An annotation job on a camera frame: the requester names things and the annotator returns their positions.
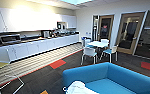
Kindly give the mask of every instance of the kitchen counter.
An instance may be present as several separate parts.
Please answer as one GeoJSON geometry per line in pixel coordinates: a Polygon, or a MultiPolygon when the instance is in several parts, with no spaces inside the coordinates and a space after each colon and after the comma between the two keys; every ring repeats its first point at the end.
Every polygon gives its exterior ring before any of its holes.
{"type": "Polygon", "coordinates": [[[20,44],[20,43],[27,43],[27,42],[32,42],[32,41],[39,41],[39,40],[52,39],[52,38],[58,38],[58,37],[65,37],[65,36],[76,35],[76,34],[77,33],[75,33],[75,34],[66,34],[66,35],[62,35],[62,36],[49,37],[49,38],[43,38],[41,36],[29,37],[29,38],[21,38],[20,42],[13,42],[13,43],[8,43],[8,44],[0,44],[0,47],[8,46],[8,45],[14,45],[14,44],[20,44]]]}

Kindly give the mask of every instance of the door frame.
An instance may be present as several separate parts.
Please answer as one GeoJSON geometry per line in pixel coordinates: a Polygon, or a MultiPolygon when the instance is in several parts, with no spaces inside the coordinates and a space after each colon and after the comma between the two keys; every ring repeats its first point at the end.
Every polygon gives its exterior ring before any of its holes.
{"type": "Polygon", "coordinates": [[[114,15],[99,15],[99,25],[98,25],[98,35],[97,35],[97,39],[100,40],[100,32],[101,32],[101,20],[103,18],[111,18],[111,23],[110,23],[110,27],[109,27],[109,34],[108,34],[108,40],[111,39],[111,32],[112,32],[112,26],[113,26],[113,20],[114,20],[114,15]]]}
{"type": "Polygon", "coordinates": [[[134,34],[134,38],[136,38],[136,39],[132,40],[132,44],[131,44],[130,49],[120,48],[118,46],[118,49],[117,49],[118,52],[123,52],[123,53],[127,53],[127,54],[134,54],[136,43],[137,43],[137,40],[139,39],[138,38],[139,37],[139,33],[141,32],[140,30],[141,30],[141,26],[143,24],[144,14],[145,14],[145,12],[135,12],[135,13],[125,13],[125,14],[121,15],[121,20],[120,20],[120,25],[119,25],[119,30],[118,30],[118,37],[117,37],[117,40],[116,40],[116,44],[117,45],[119,45],[119,42],[120,42],[124,18],[125,17],[139,16],[140,19],[138,21],[137,28],[136,28],[136,31],[135,31],[135,34],[134,34]]]}

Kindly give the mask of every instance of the ceiling light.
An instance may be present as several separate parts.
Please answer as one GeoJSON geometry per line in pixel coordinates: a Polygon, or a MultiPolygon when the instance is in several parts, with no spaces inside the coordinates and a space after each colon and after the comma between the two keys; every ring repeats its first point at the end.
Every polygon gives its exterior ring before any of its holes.
{"type": "Polygon", "coordinates": [[[61,1],[64,1],[64,2],[67,2],[67,3],[70,3],[70,4],[77,5],[77,4],[89,2],[89,1],[92,1],[92,0],[61,0],[61,1]]]}

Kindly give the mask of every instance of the wall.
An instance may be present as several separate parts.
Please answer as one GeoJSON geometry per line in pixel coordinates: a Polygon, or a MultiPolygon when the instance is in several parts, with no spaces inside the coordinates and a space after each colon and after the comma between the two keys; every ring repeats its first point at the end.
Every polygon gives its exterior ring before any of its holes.
{"type": "Polygon", "coordinates": [[[86,32],[92,32],[93,15],[114,14],[114,21],[110,40],[110,46],[112,47],[116,43],[121,14],[142,12],[147,10],[150,10],[150,0],[127,0],[97,7],[79,9],[76,10],[76,30],[80,32],[81,38],[85,36],[86,32]]]}

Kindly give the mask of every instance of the light fixture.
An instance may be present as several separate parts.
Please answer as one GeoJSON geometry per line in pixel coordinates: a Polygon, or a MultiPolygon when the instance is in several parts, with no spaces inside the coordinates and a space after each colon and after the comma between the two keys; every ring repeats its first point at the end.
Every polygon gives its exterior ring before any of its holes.
{"type": "Polygon", "coordinates": [[[89,1],[93,1],[93,0],[61,0],[73,5],[77,5],[77,4],[81,4],[81,3],[85,3],[85,2],[89,2],[89,1]]]}
{"type": "Polygon", "coordinates": [[[145,26],[144,29],[145,30],[150,30],[150,26],[145,26]]]}

